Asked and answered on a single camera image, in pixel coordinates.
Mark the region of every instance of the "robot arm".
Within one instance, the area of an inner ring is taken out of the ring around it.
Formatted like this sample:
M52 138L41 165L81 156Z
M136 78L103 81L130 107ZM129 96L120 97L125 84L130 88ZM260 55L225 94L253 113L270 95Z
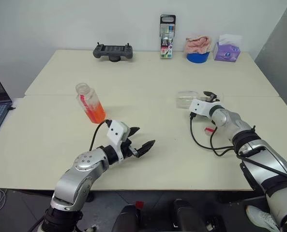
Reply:
M206 116L232 142L240 167L253 190L266 195L271 214L287 229L287 162L274 151L239 114L224 109L219 101L194 99L193 114Z
M58 181L38 232L73 232L82 219L81 209L92 184L115 162L122 162L134 155L139 158L149 151L155 140L145 143L140 149L131 147L128 139L139 128L129 128L123 122L107 120L109 145L79 155L72 167Z

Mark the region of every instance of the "plastic bottle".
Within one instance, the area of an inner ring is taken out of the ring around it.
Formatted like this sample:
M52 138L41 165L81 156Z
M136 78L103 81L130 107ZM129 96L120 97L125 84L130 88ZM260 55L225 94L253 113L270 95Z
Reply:
M76 91L78 94L77 99L89 119L93 123L101 123L106 118L106 113L95 90L86 83L79 83L76 86Z

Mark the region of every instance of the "orange liquid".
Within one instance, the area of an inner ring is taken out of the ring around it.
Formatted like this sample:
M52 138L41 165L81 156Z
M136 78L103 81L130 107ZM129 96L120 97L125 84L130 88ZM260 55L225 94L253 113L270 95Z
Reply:
M86 109L85 113L93 123L101 123L106 118L106 113L100 103L95 109Z

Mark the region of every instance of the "pink towel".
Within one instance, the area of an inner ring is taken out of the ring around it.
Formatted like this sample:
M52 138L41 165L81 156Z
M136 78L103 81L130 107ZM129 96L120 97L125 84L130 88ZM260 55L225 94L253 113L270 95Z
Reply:
M186 38L185 52L204 54L209 51L211 39L209 36L199 36L196 39Z

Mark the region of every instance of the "gray floor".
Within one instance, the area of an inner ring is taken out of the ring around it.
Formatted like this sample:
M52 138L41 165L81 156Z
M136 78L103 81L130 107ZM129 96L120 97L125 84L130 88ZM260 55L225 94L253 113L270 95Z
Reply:
M100 191L95 199L83 208L83 219L79 228L96 225L98 232L110 232L122 208L136 201L143 201L142 226L155 231L172 230L169 219L169 203L181 198L188 200L203 218L207 215L222 215L228 232L266 232L254 226L245 216L245 205L251 204L262 209L266 202L262 199L219 203L218 194L203 191ZM0 232L26 232L48 208L49 197L29 195L9 190L7 201L0 210Z

